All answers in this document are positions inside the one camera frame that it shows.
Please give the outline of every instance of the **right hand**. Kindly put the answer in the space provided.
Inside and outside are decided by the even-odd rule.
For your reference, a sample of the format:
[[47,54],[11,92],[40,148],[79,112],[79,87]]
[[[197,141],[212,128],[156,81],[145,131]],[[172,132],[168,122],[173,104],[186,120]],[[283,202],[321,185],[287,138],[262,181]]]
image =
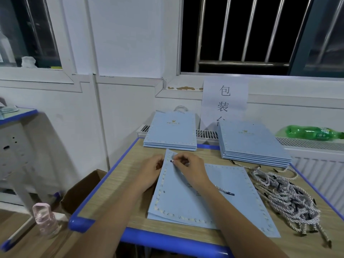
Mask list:
[[190,185],[197,191],[203,186],[212,185],[205,171],[204,160],[189,153],[179,153],[173,157],[173,164],[183,173]]

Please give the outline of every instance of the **radiator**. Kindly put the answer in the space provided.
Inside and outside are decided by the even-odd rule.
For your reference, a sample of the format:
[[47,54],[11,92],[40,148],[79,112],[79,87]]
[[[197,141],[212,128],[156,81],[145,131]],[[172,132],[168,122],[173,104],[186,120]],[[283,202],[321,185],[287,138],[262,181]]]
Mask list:
[[[138,137],[145,137],[149,125],[142,125]],[[218,145],[215,131],[196,130],[198,144]],[[344,144],[296,138],[278,138],[293,165],[326,199],[344,215]]]

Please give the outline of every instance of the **peeling paint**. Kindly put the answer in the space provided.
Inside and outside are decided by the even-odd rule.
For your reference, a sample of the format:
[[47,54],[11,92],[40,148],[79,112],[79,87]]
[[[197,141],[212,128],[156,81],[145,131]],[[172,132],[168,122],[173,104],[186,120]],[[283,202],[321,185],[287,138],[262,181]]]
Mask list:
[[177,90],[188,90],[188,89],[190,89],[190,90],[195,90],[195,88],[193,88],[193,87],[188,87],[188,86],[177,88]]

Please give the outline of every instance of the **cardboard box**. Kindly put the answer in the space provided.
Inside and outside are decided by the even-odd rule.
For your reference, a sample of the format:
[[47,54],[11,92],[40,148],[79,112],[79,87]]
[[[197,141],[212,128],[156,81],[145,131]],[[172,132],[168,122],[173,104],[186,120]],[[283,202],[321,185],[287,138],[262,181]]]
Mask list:
[[67,217],[75,212],[105,175],[106,172],[103,170],[92,171],[67,191],[61,200],[61,208]]

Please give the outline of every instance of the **wooden desk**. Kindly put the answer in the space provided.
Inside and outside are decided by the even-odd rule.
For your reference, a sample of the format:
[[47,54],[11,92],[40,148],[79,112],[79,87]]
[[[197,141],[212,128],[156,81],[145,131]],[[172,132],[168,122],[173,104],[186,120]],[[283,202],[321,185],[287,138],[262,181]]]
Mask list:
[[[128,149],[118,164],[109,171],[97,188],[73,214],[70,220],[70,229],[85,232],[105,212],[111,203],[121,196],[121,191],[136,175],[142,160],[158,153],[165,154],[165,149],[143,147],[143,139],[136,140],[132,148]],[[197,148],[195,154],[202,157],[205,163],[233,165],[229,160],[221,158],[219,150]],[[245,163],[245,165],[254,166],[254,164],[248,163]],[[263,166],[262,170],[270,171],[272,168]],[[342,219],[303,178],[299,177],[293,183],[304,188],[315,198],[318,208],[322,211],[321,225],[332,240],[333,247],[332,249],[324,247],[324,241],[319,233],[308,234],[305,237],[298,236],[267,205],[267,209],[281,234],[281,238],[273,238],[272,240],[290,257],[343,257],[344,222]],[[128,227],[123,234],[122,240],[124,242],[192,256],[224,256],[221,252],[225,252],[228,249],[225,247],[226,243],[219,230],[147,219],[147,211],[153,192],[154,188],[152,187],[138,201]],[[158,233],[159,237],[155,238],[156,235],[150,235],[148,234],[149,232]],[[176,240],[184,241],[183,247],[180,247],[180,244],[176,244]]]

